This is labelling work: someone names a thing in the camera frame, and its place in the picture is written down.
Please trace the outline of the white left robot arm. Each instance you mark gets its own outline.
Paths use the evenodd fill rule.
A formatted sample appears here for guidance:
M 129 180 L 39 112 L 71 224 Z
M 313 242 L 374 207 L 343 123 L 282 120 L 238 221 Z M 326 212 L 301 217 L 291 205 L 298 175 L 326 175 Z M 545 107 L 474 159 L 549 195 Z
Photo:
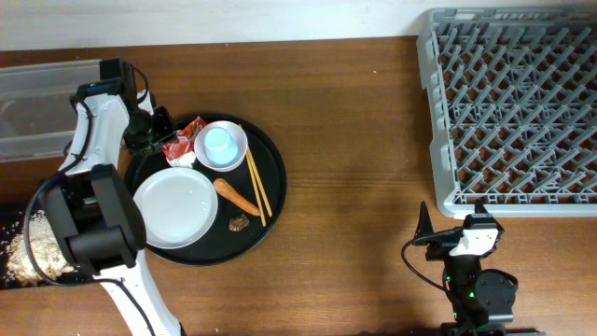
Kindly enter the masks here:
M 182 335 L 146 262 L 146 226 L 118 172 L 122 147 L 153 150 L 174 141 L 168 111 L 149 90 L 138 91 L 143 72 L 121 59 L 99 63 L 99 79 L 70 96 L 77 114 L 74 138 L 59 171 L 28 203 L 44 211 L 65 260 L 101 285 L 134 335 Z

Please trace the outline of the white bowl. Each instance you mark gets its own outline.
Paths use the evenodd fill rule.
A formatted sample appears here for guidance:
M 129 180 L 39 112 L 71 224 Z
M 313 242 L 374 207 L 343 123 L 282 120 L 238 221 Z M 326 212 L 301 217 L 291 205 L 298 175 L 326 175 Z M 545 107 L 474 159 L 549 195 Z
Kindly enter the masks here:
M 205 147 L 204 147 L 204 136 L 206 135 L 206 133 L 209 130 L 216 128 L 216 127 L 226 129 L 238 146 L 237 156 L 228 165 L 215 165 L 208 159 L 208 157 L 206 155 L 206 151 L 205 151 Z M 219 120 L 219 121 L 215 121 L 215 122 L 211 122 L 211 123 L 207 124 L 207 126 L 204 127 L 199 132 L 199 134 L 197 135 L 197 137 L 195 139 L 194 152 L 195 152 L 195 156 L 196 156 L 197 160 L 199 161 L 199 163 L 201 163 L 203 166 L 205 166 L 211 170 L 214 170 L 216 172 L 230 172 L 230 171 L 236 169 L 237 167 L 240 166 L 239 159 L 243 155 L 242 138 L 240 136 L 239 125 L 236 123 L 233 123 L 231 121 L 225 121 L 225 120 Z

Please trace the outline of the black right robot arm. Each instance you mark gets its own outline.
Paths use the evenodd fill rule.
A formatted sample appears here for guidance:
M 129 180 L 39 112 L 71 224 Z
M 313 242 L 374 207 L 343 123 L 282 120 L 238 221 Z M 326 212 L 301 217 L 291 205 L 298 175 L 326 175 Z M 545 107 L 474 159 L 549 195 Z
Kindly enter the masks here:
M 442 291 L 451 303 L 454 321 L 439 327 L 440 335 L 538 335 L 536 329 L 508 329 L 514 319 L 513 305 L 518 279 L 497 269 L 483 269 L 504 233 L 504 228 L 485 206 L 477 202 L 459 227 L 435 231 L 426 203 L 420 204 L 414 237 L 401 248 L 405 265 L 428 285 Z M 424 246 L 425 259 L 441 261 L 441 282 L 419 273 L 407 260 L 410 246 Z

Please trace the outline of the white tissue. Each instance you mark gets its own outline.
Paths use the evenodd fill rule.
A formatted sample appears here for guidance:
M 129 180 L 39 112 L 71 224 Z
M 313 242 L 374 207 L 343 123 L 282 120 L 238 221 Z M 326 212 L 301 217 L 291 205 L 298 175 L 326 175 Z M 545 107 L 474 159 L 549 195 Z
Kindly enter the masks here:
M 172 167 L 184 167 L 184 168 L 191 168 L 193 163 L 196 160 L 195 153 L 193 151 L 189 151 L 179 158 L 172 159 L 169 161 L 169 164 Z

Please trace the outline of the red snack wrapper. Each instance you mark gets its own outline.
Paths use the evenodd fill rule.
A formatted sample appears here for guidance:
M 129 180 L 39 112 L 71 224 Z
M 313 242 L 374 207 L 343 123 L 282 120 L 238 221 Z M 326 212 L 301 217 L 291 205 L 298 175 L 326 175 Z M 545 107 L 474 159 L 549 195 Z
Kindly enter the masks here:
M 179 131 L 176 135 L 176 143 L 169 143 L 162 146 L 162 152 L 165 155 L 166 161 L 169 163 L 170 160 L 179 158 L 189 151 L 194 152 L 195 139 L 199 132 L 206 126 L 207 123 L 201 117 L 196 117 L 182 131 Z

